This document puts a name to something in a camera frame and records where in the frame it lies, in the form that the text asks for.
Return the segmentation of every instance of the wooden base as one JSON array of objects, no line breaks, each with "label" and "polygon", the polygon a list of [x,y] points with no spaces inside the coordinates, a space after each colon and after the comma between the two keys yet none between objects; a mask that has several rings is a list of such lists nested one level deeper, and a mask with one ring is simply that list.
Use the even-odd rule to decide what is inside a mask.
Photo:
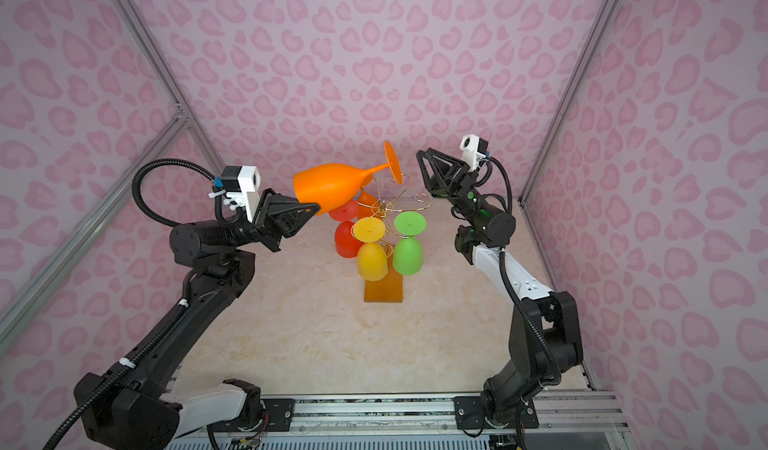
[{"label": "wooden base", "polygon": [[388,271],[380,281],[366,281],[366,302],[402,302],[402,275],[392,266],[392,256],[387,258]]}]

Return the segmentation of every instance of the pink patterned wall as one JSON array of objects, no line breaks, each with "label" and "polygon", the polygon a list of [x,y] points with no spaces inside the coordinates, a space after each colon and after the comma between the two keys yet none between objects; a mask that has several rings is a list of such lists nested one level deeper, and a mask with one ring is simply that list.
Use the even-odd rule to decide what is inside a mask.
[{"label": "pink patterned wall", "polygon": [[[169,157],[205,165],[186,134]],[[161,215],[178,221],[214,217],[210,187],[192,171],[160,168],[143,188]],[[168,231],[133,201],[126,204],[0,360],[0,447],[42,447],[74,409],[75,383],[87,372],[109,368],[177,301],[188,269],[174,263]],[[86,439],[80,422],[59,447],[102,448]]]},{"label": "pink patterned wall", "polygon": [[532,213],[640,448],[768,448],[768,0],[628,0]]},{"label": "pink patterned wall", "polygon": [[170,120],[109,0],[0,0],[0,314]]},{"label": "pink patterned wall", "polygon": [[277,191],[499,142],[519,193],[600,0],[136,0],[216,148]]}]

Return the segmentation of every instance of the beige table surface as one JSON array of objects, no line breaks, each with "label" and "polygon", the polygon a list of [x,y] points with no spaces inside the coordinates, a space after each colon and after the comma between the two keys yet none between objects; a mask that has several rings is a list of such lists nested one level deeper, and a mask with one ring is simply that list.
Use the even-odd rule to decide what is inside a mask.
[{"label": "beige table surface", "polygon": [[[456,253],[461,221],[449,208],[435,201],[423,212],[424,265],[405,277],[402,303],[363,302],[355,260],[336,254],[338,222],[327,215],[283,240],[281,252],[245,246],[256,254],[256,276],[191,349],[173,394],[225,378],[265,395],[482,389],[509,360],[512,303]],[[547,282],[517,207],[514,215],[508,249]],[[581,367],[564,374],[560,388],[586,388]]]}]

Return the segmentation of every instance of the white zip tie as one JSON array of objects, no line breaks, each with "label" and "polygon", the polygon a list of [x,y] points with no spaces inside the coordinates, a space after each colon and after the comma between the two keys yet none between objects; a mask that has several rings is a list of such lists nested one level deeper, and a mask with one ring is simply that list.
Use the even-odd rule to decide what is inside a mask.
[{"label": "white zip tie", "polygon": [[122,366],[126,366],[128,368],[136,368],[136,364],[131,362],[129,359],[123,357],[118,360],[118,363]]}]

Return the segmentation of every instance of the black mounting plate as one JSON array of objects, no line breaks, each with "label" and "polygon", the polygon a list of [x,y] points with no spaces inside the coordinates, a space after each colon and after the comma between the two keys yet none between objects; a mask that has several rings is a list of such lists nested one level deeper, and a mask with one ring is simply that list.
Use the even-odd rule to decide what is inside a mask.
[{"label": "black mounting plate", "polygon": [[[267,432],[288,432],[290,423],[293,419],[293,405],[296,403],[293,398],[263,398],[264,407],[270,415],[269,423],[266,424]],[[216,422],[211,425],[214,432],[239,432],[235,426],[234,420],[225,422]]]},{"label": "black mounting plate", "polygon": [[[533,410],[533,413],[528,413],[528,408]],[[479,396],[454,397],[453,414],[456,416],[456,428],[459,430],[479,430],[481,424],[486,430],[500,429],[492,427],[485,421],[485,417],[483,416],[483,405]],[[538,428],[538,417],[536,416],[536,408],[533,405],[533,400],[528,401],[526,412],[523,413],[522,423],[525,428]],[[510,422],[504,428],[511,428],[514,430],[514,422]]]}]

